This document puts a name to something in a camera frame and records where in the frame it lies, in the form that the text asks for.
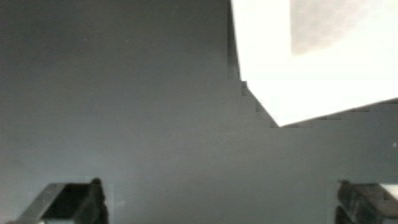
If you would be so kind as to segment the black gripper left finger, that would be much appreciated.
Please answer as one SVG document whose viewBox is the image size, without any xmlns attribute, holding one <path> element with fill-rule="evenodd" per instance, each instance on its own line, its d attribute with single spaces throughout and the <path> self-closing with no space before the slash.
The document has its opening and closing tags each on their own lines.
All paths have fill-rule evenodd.
<svg viewBox="0 0 398 224">
<path fill-rule="evenodd" d="M 16 224 L 110 224 L 101 180 L 52 183 L 16 220 Z"/>
</svg>

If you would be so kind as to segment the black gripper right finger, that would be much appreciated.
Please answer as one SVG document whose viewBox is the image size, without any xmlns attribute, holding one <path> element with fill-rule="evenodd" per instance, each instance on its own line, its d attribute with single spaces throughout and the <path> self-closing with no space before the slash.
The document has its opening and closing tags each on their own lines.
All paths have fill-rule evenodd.
<svg viewBox="0 0 398 224">
<path fill-rule="evenodd" d="M 398 199 L 378 183 L 341 182 L 334 224 L 398 224 Z"/>
</svg>

